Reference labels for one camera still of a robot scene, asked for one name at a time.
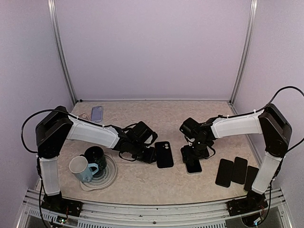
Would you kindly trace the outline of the white-edged black smartphone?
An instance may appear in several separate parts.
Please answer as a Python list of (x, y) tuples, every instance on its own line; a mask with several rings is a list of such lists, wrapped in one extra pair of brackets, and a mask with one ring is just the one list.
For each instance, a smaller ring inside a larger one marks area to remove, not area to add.
[(197, 174), (202, 172), (200, 161), (195, 159), (185, 163), (188, 174)]

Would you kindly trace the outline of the black phone case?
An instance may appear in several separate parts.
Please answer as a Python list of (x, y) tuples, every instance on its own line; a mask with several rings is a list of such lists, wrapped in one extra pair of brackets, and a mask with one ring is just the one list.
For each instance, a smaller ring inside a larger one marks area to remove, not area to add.
[(168, 141), (155, 143), (156, 163), (159, 169), (171, 168), (174, 166), (171, 146)]

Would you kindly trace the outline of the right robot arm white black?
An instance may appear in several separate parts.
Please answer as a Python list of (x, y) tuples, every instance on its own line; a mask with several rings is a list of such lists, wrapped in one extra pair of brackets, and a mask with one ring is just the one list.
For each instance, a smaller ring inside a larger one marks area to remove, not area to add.
[(188, 164), (210, 158), (208, 150), (216, 139), (234, 135), (263, 135), (266, 153), (248, 196), (243, 200), (243, 207), (253, 211), (261, 204), (261, 197), (279, 172), (288, 152), (292, 127), (278, 108), (269, 104), (260, 111), (235, 116), (219, 115), (204, 123), (188, 118), (181, 125), (180, 131), (189, 143), (181, 148), (182, 160)]

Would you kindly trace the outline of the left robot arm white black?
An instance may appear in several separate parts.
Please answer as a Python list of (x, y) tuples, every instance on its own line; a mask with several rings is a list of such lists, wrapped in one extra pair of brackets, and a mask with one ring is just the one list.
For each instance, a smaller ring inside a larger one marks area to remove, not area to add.
[(64, 106), (46, 112), (47, 116), (35, 128), (37, 158), (47, 202), (56, 211), (62, 211), (67, 206), (61, 195), (57, 167), (66, 140), (98, 144), (119, 153), (127, 152), (135, 161), (156, 162), (152, 144), (158, 135), (143, 121), (121, 128), (82, 119), (69, 113)]

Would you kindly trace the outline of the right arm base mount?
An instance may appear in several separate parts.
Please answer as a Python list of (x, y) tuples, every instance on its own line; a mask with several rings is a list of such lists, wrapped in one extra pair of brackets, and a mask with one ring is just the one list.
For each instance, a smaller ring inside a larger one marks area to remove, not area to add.
[(245, 198), (232, 199), (226, 203), (230, 216), (246, 214), (268, 206), (265, 194), (259, 194), (250, 190)]

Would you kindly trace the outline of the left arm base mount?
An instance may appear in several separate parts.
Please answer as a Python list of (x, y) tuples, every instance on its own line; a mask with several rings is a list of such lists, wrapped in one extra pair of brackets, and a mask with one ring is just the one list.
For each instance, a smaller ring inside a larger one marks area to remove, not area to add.
[(44, 196), (42, 208), (67, 216), (79, 217), (83, 203), (77, 200), (63, 198), (61, 193), (53, 196)]

